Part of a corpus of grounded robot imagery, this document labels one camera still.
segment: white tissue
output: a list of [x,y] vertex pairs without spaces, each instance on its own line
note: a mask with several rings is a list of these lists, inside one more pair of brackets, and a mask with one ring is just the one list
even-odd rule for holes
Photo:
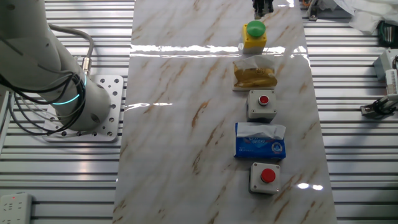
[[278,124],[238,123],[237,138],[272,138],[283,140],[286,127]]

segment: red button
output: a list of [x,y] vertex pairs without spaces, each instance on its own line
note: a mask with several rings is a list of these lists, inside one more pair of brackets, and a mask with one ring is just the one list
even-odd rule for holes
[[260,104],[261,106],[267,105],[268,102],[269,102],[268,96],[260,96],[260,98],[259,98],[259,104]]
[[272,169],[265,169],[261,172],[261,180],[265,183],[271,183],[276,178],[275,172]]

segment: metal rail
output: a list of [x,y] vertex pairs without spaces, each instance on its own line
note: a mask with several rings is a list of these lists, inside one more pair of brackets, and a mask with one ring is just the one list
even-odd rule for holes
[[[122,75],[127,82],[133,0],[49,0],[46,8],[49,22],[94,37],[92,74]],[[376,37],[348,26],[350,16],[341,9],[319,13],[316,22],[302,9],[302,17],[339,224],[397,223],[398,116],[368,121],[359,112],[385,94],[372,68],[384,49]],[[73,55],[88,49],[84,39],[56,35]],[[112,223],[120,140],[49,144],[12,121],[4,137],[0,195],[32,194],[33,224]]]

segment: mounting plate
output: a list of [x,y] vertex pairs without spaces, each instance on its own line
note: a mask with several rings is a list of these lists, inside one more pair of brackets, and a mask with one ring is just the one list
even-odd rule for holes
[[[91,131],[72,131],[65,130],[59,133],[43,136],[48,142],[113,142],[118,136],[119,116],[122,102],[123,77],[120,75],[92,75],[91,80],[104,87],[111,98],[111,107],[108,117],[94,130]],[[55,114],[55,109],[49,105],[48,112]],[[57,121],[45,120],[44,128],[57,129],[62,124]]]

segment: marble surface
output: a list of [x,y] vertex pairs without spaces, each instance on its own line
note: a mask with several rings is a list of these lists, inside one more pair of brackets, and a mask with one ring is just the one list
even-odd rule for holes
[[258,160],[232,156],[247,92],[233,92],[250,0],[137,0],[113,223],[336,223],[298,2],[275,0],[275,55],[287,157],[276,195],[250,194]]

